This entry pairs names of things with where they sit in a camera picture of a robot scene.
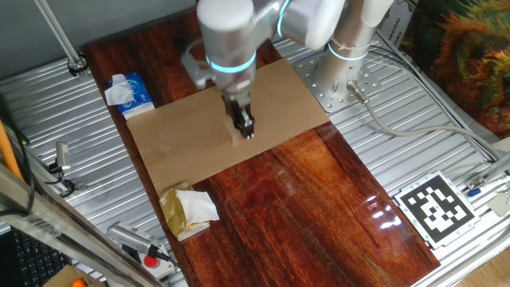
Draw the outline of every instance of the crumpled paper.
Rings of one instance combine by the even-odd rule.
[[[219,220],[218,211],[207,192],[175,191],[188,224]]]
[[[123,74],[112,76],[112,87],[104,91],[108,105],[126,104],[135,100],[133,91]]]

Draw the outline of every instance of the emergency stop button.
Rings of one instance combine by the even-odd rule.
[[[149,268],[156,268],[159,265],[159,259],[152,258],[152,257],[146,255],[145,258],[143,259],[143,263],[145,264],[145,266],[147,266]]]

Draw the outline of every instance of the reddish wooden table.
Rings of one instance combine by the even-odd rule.
[[[198,32],[191,11],[83,51],[101,92],[113,74],[138,72],[158,107],[198,91],[180,61]],[[259,67],[280,58],[269,42],[257,51]],[[124,118],[109,111],[194,286],[407,286],[439,266],[330,122],[196,183],[222,220],[179,243]]]

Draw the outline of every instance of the black clamp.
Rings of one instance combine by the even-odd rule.
[[[88,69],[87,58],[82,53],[78,54],[78,56],[81,59],[81,63],[82,64],[84,63],[83,67],[81,67],[79,69],[71,68],[71,59],[69,59],[67,61],[67,68],[69,69],[69,72],[71,73],[71,75],[73,75],[74,77],[78,77],[81,72],[84,72]]]

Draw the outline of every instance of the metal rod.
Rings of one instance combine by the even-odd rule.
[[[7,223],[124,286],[163,286],[59,195],[41,183],[32,213],[2,217]],[[0,164],[0,210],[26,206],[30,188]]]
[[[37,7],[39,7],[39,10],[41,11],[42,15],[48,22],[48,25],[55,34],[55,37],[57,37],[57,40],[61,43],[62,49],[64,49],[64,52],[67,55],[67,57],[71,60],[73,64],[81,63],[80,56],[78,56],[78,53],[76,52],[73,45],[69,41],[67,35],[65,34],[65,31],[62,29],[61,24],[58,22],[57,18],[55,17],[55,14],[49,7],[48,2],[46,0],[34,0],[34,1],[37,4]]]

